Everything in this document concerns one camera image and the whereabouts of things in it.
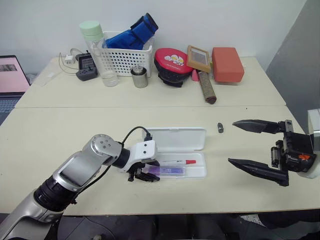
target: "charger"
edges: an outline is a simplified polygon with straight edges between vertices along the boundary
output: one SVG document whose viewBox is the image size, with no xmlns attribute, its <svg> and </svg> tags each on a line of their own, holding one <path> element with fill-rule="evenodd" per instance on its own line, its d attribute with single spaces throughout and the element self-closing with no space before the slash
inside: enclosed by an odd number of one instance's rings
<svg viewBox="0 0 320 240">
<path fill-rule="evenodd" d="M 74 64 L 75 63 L 75 58 L 72 55 L 66 55 L 64 58 L 64 63 L 65 64 Z"/>
</svg>

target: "water bottle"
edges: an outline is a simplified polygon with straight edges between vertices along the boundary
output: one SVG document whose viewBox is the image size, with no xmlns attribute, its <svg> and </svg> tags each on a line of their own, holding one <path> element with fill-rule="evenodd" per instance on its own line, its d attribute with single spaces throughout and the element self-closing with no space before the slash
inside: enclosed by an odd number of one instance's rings
<svg viewBox="0 0 320 240">
<path fill-rule="evenodd" d="M 102 49 L 108 47 L 100 23 L 98 21 L 84 21 L 79 27 L 104 85 L 108 87 L 117 85 L 119 80 L 109 53 L 107 53 L 107 67 L 104 66 L 101 60 L 101 55 L 106 54 L 106 51 L 102 51 Z"/>
</svg>

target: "floor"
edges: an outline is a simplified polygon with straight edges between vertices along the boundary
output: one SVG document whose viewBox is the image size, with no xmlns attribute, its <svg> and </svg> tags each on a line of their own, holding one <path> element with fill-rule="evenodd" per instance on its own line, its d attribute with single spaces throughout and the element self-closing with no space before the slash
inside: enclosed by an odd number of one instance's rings
<svg viewBox="0 0 320 240">
<path fill-rule="evenodd" d="M 0 222 L 5 217 L 0 214 Z M 320 222 L 269 230 L 230 214 L 64 216 L 58 240 L 91 240 L 96 235 L 102 235 L 103 240 L 294 240 L 319 230 Z"/>
</svg>

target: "laptop keyboard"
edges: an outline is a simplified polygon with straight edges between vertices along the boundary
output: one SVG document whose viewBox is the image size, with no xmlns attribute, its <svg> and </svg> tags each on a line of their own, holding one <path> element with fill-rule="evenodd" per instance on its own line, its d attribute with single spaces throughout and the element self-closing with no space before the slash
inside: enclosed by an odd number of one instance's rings
<svg viewBox="0 0 320 240">
<path fill-rule="evenodd" d="M 0 99 L 0 113 L 10 113 L 18 101 L 18 99 Z"/>
</svg>

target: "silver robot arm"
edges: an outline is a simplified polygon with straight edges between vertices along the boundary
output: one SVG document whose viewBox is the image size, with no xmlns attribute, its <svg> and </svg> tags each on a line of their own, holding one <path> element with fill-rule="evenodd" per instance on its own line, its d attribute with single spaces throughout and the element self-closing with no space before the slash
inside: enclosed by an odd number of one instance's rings
<svg viewBox="0 0 320 240">
<path fill-rule="evenodd" d="M 154 140 L 137 143 L 134 151 L 105 134 L 98 134 L 71 155 L 40 187 L 33 190 L 1 223 L 0 240 L 22 238 L 30 240 L 55 239 L 60 218 L 69 204 L 90 184 L 102 165 L 114 165 L 121 172 L 145 181 L 159 178 L 141 172 L 145 162 L 157 162 Z"/>
</svg>

